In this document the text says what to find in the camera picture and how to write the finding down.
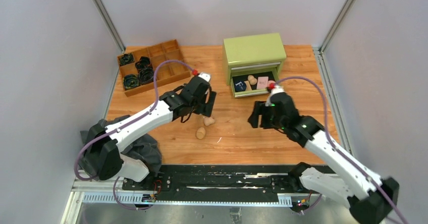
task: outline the drawer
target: drawer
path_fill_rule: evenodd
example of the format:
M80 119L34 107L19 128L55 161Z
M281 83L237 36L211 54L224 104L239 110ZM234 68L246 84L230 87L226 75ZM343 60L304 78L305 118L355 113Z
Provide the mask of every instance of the drawer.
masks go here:
M253 96L259 94L267 94L266 89L256 89L257 84L251 86L251 90L235 92L235 83L238 81L247 81L248 75L253 75L256 79L258 77L268 76L269 80L278 81L278 72L276 68L268 67L265 69L247 69L247 70L237 70L238 72L232 71L230 87L232 88L232 94L235 98Z

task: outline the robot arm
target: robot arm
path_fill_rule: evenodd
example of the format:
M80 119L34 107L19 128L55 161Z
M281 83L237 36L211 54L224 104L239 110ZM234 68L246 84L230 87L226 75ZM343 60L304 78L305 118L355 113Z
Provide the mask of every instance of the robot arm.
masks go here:
M334 140L335 147L332 147L324 127L313 117L301 116L292 98L281 86L276 85L266 101L254 103L253 113L248 119L253 128L258 127L259 115L261 115L260 127L284 133L290 140L320 157L341 177L341 179L332 178L301 162L289 173L295 179L298 189L314 190L343 204L361 223L379 223L392 210L372 180L385 190L395 204L397 203L398 183L392 178L382 179ZM338 151L364 169L369 177L366 178Z
M147 166L142 161L127 157L121 152L154 128L178 118L184 123L193 113L210 117L217 95L211 90L210 80L210 74L200 73L188 84L161 95L154 109L151 109L154 105L152 104L137 114L105 128L99 124L92 126L86 143L106 132L114 132L91 145L80 159L79 165L88 174L97 176L100 180L120 176L141 182L149 173Z

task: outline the gray wall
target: gray wall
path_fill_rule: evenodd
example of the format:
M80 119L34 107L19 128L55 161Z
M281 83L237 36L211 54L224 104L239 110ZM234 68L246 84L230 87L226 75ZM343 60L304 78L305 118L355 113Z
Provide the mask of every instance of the gray wall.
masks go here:
M102 0L126 45L182 45L280 32L285 44L320 45L345 0Z
M92 0L0 0L0 223L59 223L118 49Z
M352 149L399 181L410 223L428 219L427 25L428 0L356 0L326 51Z

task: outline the wooden table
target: wooden table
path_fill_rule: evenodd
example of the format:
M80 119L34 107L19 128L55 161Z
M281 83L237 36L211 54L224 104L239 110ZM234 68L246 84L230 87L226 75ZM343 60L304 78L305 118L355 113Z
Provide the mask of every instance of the wooden table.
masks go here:
M129 46L127 51L139 49ZM323 87L316 60L310 46L284 46L287 59L280 78L304 76ZM297 143L275 130L253 129L247 123L255 100L266 100L267 94L235 99L226 85L222 68L221 46L182 46L185 61L199 72L211 74L211 86L217 92L212 116L216 123L205 127L202 140L195 137L196 130L203 126L202 116L192 115L184 124L180 121L160 126L149 134L159 142L164 164L309 164L323 163L321 159L302 149ZM189 79L159 88L159 94L187 83ZM310 115L323 121L323 105L317 90L302 80L283 83L293 97L301 115ZM122 79L118 76L107 119L132 115L148 107L154 101L154 90L126 97ZM329 127L338 140L331 112Z

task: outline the wire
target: wire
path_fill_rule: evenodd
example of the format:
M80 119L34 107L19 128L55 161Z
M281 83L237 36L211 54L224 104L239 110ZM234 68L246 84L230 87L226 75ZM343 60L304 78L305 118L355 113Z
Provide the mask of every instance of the wire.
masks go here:
M107 136L110 136L111 134L116 133L116 132L118 132L118 131L120 131L120 130L124 129L125 127L127 127L127 126L129 126L129 125L131 125L131 124L134 124L135 122L137 122L137 121L141 120L142 118L144 118L144 117L146 117L147 115L149 115L149 114L150 114L150 113L151 113L151 112L156 108L156 106L157 106L157 102L159 101L159 92L158 92L158 90L157 90L157 81L156 81L157 72L158 72L158 70L159 70L159 68L160 68L161 66L163 66L163 65L165 65L165 64L167 64L167 63L173 63L173 62L180 63L180 64L182 64L182 65L184 65L184 66L188 67L191 71L194 71L192 67L190 67L190 66L189 66L189 65L187 65L185 62L182 62L182 61L180 61L180 60L166 60L166 61L162 62L161 64L159 64L159 66L157 66L157 67L156 67L156 70L154 71L154 76L153 76L153 86L154 86L154 93L155 93L155 100L154 100L153 106L152 106L148 111L146 111L144 114L142 114L141 116L139 116L139 117L137 117L137 118L135 118L135 119L133 119L133 120L131 120L131 121L129 121L129 122L127 122L127 123L123 124L123 125L121 125L120 127L116 128L116 129L113 129L113 130L111 130L111 131L109 131L109 132L106 132L106 133L104 133L104 134L102 134L102 135L100 135L100 136L98 136L98 137L96 137L96 138L92 139L92 140L91 140L90 142L88 142L87 144L85 144L85 145L83 146L83 148L82 148L82 149L80 149L79 153L77 154L77 158L76 158L76 160L74 161L74 174L76 175L76 177L77 177L78 179L80 179L80 180L82 180L82 181L88 181L88 180L92 180L92 179L94 179L94 178L96 177L96 175L94 175L94 176L89 176L88 178L85 178L85 177L82 177L82 176L79 174L79 160L80 160L80 158L83 156L84 152L85 152L85 151L86 151L90 146L92 146L95 142L97 142L97 141L101 140L102 138L107 137Z
M301 212L292 212L292 213L300 215L300 216L305 215L308 211L310 211L311 209L313 209L318 204L318 202L321 200L322 197L323 197L323 195L319 194L319 196L316 199L316 201L311 206L309 206L306 210L304 210L304 211L302 210Z
M370 180L370 182L376 187L377 190L379 190L379 192L382 194L382 196L386 199L386 201L390 204L390 206L393 208L393 210L397 213L397 215L400 217L401 221L404 224L408 224L409 222L406 220L406 218L404 217L404 215L401 213L401 211L398 209L398 207L394 204L394 202L391 200L391 198L385 193L385 191L376 183L376 181L374 181L370 175L368 175L366 173L366 171L364 171L357 163L355 163L352 159L350 159L347 155L345 155L336 145L335 143L333 143L330 133L329 133L329 124L328 124L328 115L327 115L327 100L326 100L326 96L324 95L323 91L320 89L320 87L313 82L312 80L305 78L305 77L301 77L301 76L291 76L291 77L286 77L283 78L279 81L276 82L276 84L279 84L281 82L284 82L286 80L290 80L290 79L302 79L305 80L307 82L309 82L310 84L312 84L319 92L319 94L321 95L321 98L323 100L323 105L324 105L324 128L325 128L325 133L326 133L326 137L327 140L329 142L329 144L331 145L332 148L334 148L337 153L339 155L341 155L344 159L346 159L352 166L354 166L358 171L361 172L361 174L367 178L368 180ZM319 200L321 199L321 194L319 195L318 199L315 201L315 203L313 205L311 205L308 209L306 209L306 211L310 210L312 207L314 207Z
M120 205L121 207L123 207L123 208L125 208L127 210L147 210L147 209L149 209L150 207L153 206L153 205L150 205L148 207L140 207L140 208L138 208L138 207L129 207L127 205L124 205L122 202L120 202L118 196L116 195L116 184L118 183L119 179L120 179L120 177L118 177L115 180L115 183L113 184L113 197L115 198L115 201L116 201L116 203L118 205Z
M153 195L154 195L154 193L156 192L156 189L157 189L157 185L156 185L156 182L153 182L154 183L154 190L153 190Z
M312 195L312 190L309 192L309 196L308 196L308 199L307 199L307 200L308 200L307 202L308 202L308 205L309 205L309 206L310 206L310 196L311 196L311 195Z
M161 192L161 190L162 190L162 181L160 181L160 180L156 180L155 182L159 182L160 183L160 185L159 185L159 190L157 191L157 194L159 194L160 192Z

